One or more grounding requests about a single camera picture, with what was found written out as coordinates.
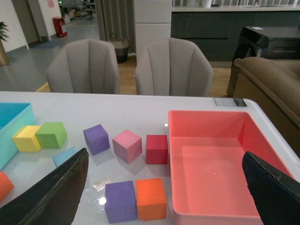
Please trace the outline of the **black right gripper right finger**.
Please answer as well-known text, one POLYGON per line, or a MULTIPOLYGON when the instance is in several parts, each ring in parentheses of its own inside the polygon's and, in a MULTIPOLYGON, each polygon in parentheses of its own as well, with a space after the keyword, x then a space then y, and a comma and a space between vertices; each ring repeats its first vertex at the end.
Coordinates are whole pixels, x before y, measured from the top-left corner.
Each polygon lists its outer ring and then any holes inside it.
POLYGON ((300 223, 300 183, 247 151, 242 159, 247 187, 264 225, 300 223))

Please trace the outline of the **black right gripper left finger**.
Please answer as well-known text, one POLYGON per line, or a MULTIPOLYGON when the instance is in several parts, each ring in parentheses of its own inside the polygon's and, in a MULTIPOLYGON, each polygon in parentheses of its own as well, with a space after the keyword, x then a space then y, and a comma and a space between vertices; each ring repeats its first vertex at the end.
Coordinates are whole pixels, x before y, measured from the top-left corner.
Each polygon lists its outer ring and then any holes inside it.
POLYGON ((2 225, 70 225, 85 187, 85 148, 0 209, 2 225))

